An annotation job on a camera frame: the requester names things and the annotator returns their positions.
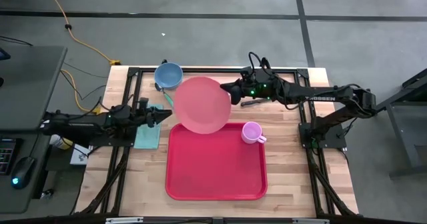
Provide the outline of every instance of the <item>mug handle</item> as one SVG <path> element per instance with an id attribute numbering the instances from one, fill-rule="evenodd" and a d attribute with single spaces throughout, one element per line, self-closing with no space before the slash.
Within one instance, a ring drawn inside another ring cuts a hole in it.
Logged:
<path id="1" fill-rule="evenodd" d="M 258 140 L 257 140 L 257 142 L 259 142 L 259 143 L 265 143 L 267 141 L 267 138 L 266 137 L 263 137 L 263 136 L 261 136 L 260 138 L 258 138 Z"/>

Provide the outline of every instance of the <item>blue bowl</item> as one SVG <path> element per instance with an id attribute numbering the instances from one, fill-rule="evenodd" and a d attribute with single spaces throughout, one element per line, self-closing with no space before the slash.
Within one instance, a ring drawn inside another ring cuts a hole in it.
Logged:
<path id="1" fill-rule="evenodd" d="M 175 63 L 163 63 L 154 71 L 154 81 L 164 89 L 175 89 L 182 77 L 182 68 Z"/>

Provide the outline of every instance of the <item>gray floor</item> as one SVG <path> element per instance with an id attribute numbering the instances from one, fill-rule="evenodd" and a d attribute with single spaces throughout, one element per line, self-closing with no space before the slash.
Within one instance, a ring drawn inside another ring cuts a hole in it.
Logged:
<path id="1" fill-rule="evenodd" d="M 67 11 L 129 13 L 298 14 L 296 0 L 59 0 Z M 307 15 L 426 16 L 426 0 L 303 0 Z M 52 0 L 0 0 L 0 9 L 56 11 Z M 299 21 L 235 19 L 70 18 L 73 32 L 125 65 L 155 65 L 169 59 L 182 65 L 248 65 L 248 51 L 273 66 L 307 67 Z M 98 75 L 109 65 L 73 42 L 56 17 L 0 16 L 0 35 L 35 45 L 64 45 L 66 62 Z M 425 69 L 427 22 L 308 21 L 316 67 L 325 67 L 331 84 L 358 83 L 371 88 L 378 102 L 407 78 Z M 86 94 L 106 79 L 73 73 Z M 82 102 L 91 107 L 100 90 Z M 60 77 L 49 110 L 78 113 L 72 89 Z M 388 173 L 407 167 L 386 113 L 358 120 L 347 136 L 350 171 L 360 213 L 368 217 L 427 222 L 427 177 L 396 181 Z M 60 187 L 51 203 L 14 218 L 67 214 L 80 180 Z"/>

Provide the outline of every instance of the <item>wooden table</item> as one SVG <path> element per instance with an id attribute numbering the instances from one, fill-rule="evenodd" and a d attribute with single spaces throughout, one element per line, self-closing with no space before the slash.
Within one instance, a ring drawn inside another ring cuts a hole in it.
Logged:
<path id="1" fill-rule="evenodd" d="M 103 99 L 105 106 L 119 105 L 123 97 L 127 66 L 111 68 Z M 311 86 L 329 86 L 324 68 L 309 68 Z M 184 79 L 204 75 L 220 83 L 235 81 L 238 73 L 185 73 Z M 281 75 L 294 82 L 292 75 Z M 174 92 L 168 91 L 173 98 Z M 170 107 L 162 93 L 155 90 L 153 73 L 144 73 L 140 97 L 150 103 Z M 317 115 L 333 112 L 333 103 L 315 103 Z M 167 143 L 171 128 L 178 123 L 175 115 L 163 121 L 159 149 L 132 149 L 120 215 L 131 216 L 186 216 L 186 217 L 315 217 L 312 189 L 305 151 L 300 147 L 298 110 L 287 111 L 278 102 L 262 103 L 251 107 L 232 107 L 230 122 L 256 121 L 263 127 L 266 143 L 268 190 L 256 201 L 176 201 L 165 192 Z M 111 147 L 98 149 L 89 158 L 76 211 L 87 207 L 97 195 L 107 177 Z M 344 156 L 335 149 L 325 149 L 326 165 L 332 187 L 346 205 L 357 212 L 350 173 Z M 326 210 L 323 188 L 319 188 L 322 207 Z M 113 205 L 115 187 L 110 196 Z"/>

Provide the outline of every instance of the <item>pink plate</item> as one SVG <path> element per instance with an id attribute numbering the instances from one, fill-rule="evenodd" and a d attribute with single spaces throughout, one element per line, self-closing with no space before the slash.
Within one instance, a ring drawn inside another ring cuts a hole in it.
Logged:
<path id="1" fill-rule="evenodd" d="M 173 109 L 182 125 L 199 134 L 220 130 L 230 118 L 232 104 L 220 84 L 208 77 L 193 77 L 176 90 Z"/>

